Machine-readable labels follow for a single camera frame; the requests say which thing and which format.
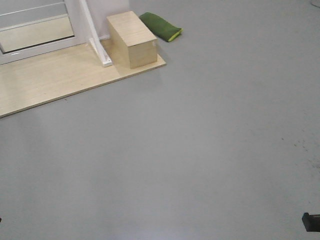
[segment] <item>gray floor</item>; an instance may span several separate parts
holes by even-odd
[[[320,8],[132,0],[166,67],[0,119],[1,240],[316,240]]]

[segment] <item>white wall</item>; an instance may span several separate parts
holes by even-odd
[[[129,0],[87,0],[87,4],[99,37],[109,35],[107,16],[129,10]]]

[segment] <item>black object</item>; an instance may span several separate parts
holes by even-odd
[[[320,214],[309,215],[305,212],[302,217],[302,222],[307,232],[320,232]]]

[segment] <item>green cushion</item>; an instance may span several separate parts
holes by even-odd
[[[167,42],[173,41],[183,31],[182,28],[173,26],[162,17],[151,12],[146,12],[139,18],[154,35]]]

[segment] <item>glass panel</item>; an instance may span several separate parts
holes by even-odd
[[[64,1],[5,2],[0,11],[0,48],[4,54],[74,37]]]

